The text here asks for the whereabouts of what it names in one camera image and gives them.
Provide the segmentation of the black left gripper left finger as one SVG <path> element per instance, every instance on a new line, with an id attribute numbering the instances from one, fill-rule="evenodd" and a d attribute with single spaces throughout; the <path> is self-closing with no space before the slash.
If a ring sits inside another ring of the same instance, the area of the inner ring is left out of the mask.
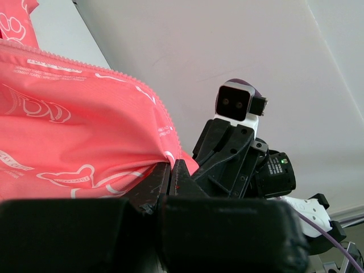
<path id="1" fill-rule="evenodd" d="M 159 163 L 124 198 L 1 203 L 2 272 L 162 272 L 153 216 L 169 182 Z"/>

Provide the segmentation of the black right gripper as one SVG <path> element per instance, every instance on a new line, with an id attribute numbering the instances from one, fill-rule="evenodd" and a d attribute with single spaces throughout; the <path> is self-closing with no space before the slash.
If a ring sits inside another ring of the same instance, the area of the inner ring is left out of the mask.
<path id="1" fill-rule="evenodd" d="M 210 119 L 193 150 L 199 168 L 192 179 L 209 197 L 244 198 L 259 159 L 268 154 L 268 144 L 252 128 Z"/>

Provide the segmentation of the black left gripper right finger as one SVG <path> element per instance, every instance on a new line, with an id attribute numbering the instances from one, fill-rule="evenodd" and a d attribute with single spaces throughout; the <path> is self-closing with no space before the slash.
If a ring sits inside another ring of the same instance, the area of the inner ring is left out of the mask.
<path id="1" fill-rule="evenodd" d="M 168 272 L 305 272 L 309 246 L 282 201 L 166 195 L 158 254 Z"/>

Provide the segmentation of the pink hooded jacket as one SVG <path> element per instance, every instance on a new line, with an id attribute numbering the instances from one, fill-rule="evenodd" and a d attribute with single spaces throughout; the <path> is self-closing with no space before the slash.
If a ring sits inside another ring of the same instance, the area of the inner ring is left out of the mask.
<path id="1" fill-rule="evenodd" d="M 1 199 L 119 197 L 178 159 L 194 173 L 151 88 L 38 47 L 37 6 L 1 2 Z"/>

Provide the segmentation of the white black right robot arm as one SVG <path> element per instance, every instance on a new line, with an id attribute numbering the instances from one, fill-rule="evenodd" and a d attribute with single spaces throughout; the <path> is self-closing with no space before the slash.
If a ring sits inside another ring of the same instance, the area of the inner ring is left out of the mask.
<path id="1" fill-rule="evenodd" d="M 289 197 L 296 188 L 291 161 L 254 138 L 251 128 L 208 120 L 193 158 L 198 163 L 193 181 L 208 197 L 226 198 L 232 207 L 245 201 L 261 208 L 243 225 L 257 251 L 278 255 L 307 243 L 310 255 L 337 248 L 353 258 L 360 256 L 356 245 L 346 242 L 340 223 L 328 216 L 323 194 L 306 200 Z"/>

